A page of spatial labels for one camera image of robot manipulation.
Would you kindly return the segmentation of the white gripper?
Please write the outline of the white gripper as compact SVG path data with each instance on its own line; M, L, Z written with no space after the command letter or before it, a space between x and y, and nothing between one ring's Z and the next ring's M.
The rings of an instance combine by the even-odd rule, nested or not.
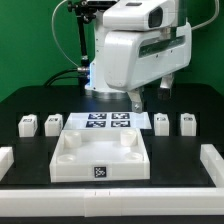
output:
M161 30L111 31L106 35L104 45L105 81L112 89L130 91L132 111L142 113L142 89L138 87L162 77L160 87L171 89L172 72L189 65L191 43L189 23L178 27L173 38L165 38Z

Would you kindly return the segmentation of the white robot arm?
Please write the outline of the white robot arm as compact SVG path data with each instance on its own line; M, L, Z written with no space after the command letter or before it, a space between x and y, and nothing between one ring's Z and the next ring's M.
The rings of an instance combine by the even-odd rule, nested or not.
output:
M130 97L143 111L142 87L157 79L170 88L173 73L188 66L192 34L185 0L87 0L96 10L95 58L88 93Z

